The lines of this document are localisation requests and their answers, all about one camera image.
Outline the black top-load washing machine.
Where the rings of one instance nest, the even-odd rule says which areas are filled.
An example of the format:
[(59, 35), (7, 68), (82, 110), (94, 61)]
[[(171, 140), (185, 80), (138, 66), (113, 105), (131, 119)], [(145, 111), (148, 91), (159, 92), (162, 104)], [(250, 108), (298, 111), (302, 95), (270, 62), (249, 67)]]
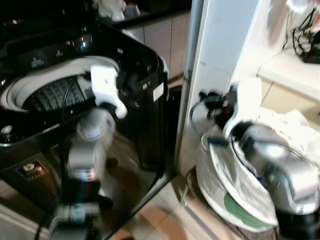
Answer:
[[(90, 67), (148, 73), (147, 92), (98, 106)], [(0, 240), (107, 240), (165, 172), (160, 55), (92, 17), (0, 18)]]

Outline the beige cabinet with dark counter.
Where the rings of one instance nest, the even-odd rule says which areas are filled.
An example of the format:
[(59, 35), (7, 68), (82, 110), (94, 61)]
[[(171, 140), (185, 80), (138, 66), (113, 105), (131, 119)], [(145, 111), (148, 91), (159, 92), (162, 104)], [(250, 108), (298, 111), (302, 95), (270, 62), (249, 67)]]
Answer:
[(192, 0), (124, 0), (125, 20), (110, 25), (152, 48), (166, 64), (169, 88), (181, 86)]

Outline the cream low cabinet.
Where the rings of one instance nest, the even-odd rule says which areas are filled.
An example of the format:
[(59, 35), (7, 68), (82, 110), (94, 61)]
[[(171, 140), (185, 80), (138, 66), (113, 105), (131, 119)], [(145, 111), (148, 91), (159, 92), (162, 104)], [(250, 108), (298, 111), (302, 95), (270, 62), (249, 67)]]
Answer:
[(292, 50), (284, 50), (261, 66), (262, 107), (279, 114), (297, 110), (320, 130), (320, 66), (302, 62)]

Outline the white garment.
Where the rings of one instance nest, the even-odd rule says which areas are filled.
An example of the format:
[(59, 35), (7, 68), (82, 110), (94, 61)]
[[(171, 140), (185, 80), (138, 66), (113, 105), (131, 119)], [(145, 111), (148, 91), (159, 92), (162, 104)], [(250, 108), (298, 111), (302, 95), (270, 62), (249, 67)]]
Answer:
[(280, 114), (261, 107), (256, 121), (273, 128), (291, 148), (301, 153), (316, 167), (320, 167), (320, 132), (309, 125), (299, 110)]

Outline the white object on dark counter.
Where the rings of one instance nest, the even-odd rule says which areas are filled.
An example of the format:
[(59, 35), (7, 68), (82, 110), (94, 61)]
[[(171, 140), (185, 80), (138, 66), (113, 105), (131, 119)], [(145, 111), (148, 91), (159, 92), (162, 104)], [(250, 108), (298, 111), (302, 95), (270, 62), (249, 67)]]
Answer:
[(125, 20), (125, 0), (93, 0), (93, 6), (102, 18), (109, 18), (112, 22)]

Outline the red and white cloth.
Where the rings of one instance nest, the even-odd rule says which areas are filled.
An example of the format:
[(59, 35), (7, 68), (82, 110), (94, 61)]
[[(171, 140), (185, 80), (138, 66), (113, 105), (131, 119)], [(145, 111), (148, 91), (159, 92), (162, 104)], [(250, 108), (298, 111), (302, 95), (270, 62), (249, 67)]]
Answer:
[(286, 0), (286, 6), (292, 13), (300, 15), (311, 9), (310, 31), (313, 34), (320, 31), (320, 0)]

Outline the silver metal door frame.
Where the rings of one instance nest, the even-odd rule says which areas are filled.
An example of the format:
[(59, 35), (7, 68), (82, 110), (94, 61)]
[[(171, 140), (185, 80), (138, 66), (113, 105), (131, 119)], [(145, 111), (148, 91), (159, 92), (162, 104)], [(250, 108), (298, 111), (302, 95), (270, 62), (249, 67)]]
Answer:
[(184, 176), (189, 172), (192, 162), (188, 159), (191, 147), (189, 141), (194, 136), (190, 130), (189, 111), (191, 109), (192, 87), (194, 86), (194, 67), (197, 66), (199, 37), (201, 36), (201, 22), (207, 11), (208, 0), (192, 0), (187, 28), (186, 49), (184, 58), (182, 97), (180, 101), (178, 128), (174, 153), (174, 171)]

